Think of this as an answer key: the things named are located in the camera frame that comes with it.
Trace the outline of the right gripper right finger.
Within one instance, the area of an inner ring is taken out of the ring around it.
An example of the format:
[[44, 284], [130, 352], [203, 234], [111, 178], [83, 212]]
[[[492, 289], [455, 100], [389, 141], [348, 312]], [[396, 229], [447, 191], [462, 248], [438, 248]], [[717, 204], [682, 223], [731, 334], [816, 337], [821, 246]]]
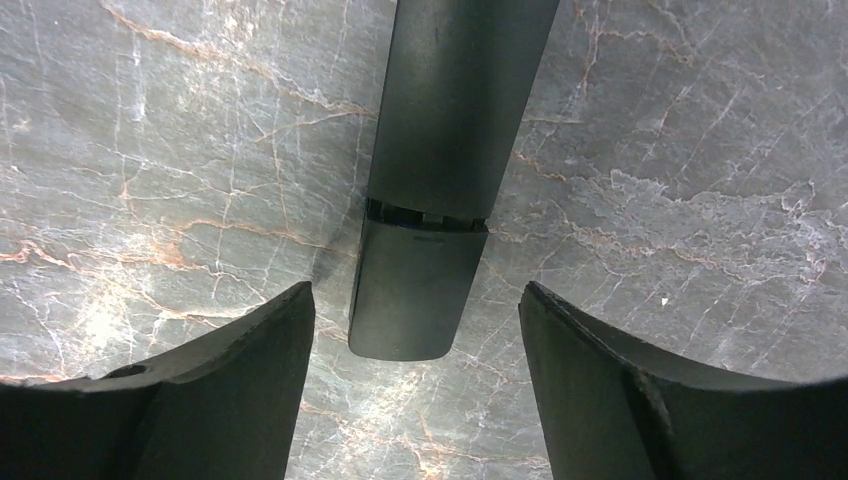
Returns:
[[521, 333], [557, 479], [843, 479], [847, 381], [723, 370], [532, 282]]

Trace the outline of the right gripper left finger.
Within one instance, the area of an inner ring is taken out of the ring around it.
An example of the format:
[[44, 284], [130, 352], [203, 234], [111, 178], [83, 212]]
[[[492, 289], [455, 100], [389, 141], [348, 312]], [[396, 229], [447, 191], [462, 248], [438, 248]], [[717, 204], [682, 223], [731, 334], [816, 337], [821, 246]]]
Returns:
[[5, 479], [281, 479], [315, 328], [300, 282], [104, 377], [1, 388]]

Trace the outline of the black battery cover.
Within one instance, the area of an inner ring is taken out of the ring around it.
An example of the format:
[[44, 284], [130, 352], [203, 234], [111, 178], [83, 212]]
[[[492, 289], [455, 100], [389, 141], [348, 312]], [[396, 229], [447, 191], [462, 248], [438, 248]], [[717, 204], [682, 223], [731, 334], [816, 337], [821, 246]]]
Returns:
[[488, 231], [364, 221], [348, 346], [365, 358], [417, 362], [452, 348]]

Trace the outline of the black remote control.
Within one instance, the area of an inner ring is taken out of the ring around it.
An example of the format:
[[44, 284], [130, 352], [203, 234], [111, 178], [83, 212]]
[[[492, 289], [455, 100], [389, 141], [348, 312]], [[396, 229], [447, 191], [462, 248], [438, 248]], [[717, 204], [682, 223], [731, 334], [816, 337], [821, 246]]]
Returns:
[[372, 220], [493, 212], [555, 1], [397, 4], [366, 198]]

